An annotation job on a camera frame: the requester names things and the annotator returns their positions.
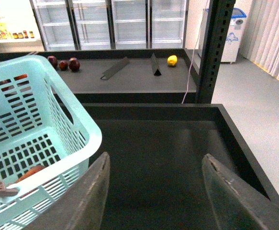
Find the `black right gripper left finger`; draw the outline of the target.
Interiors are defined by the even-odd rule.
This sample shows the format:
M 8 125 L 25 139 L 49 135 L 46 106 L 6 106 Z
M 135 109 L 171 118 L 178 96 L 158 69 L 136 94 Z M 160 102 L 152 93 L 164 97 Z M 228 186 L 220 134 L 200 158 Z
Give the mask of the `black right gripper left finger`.
M 99 230 L 110 181 L 110 156 L 102 153 L 88 170 L 26 230 Z

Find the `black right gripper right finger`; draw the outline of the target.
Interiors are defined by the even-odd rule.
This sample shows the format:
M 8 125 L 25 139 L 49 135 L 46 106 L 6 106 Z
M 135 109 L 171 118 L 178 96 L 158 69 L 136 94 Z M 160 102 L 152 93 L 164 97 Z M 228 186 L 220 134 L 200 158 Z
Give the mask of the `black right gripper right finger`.
M 279 230 L 279 206 L 210 154 L 202 173 L 218 229 Z

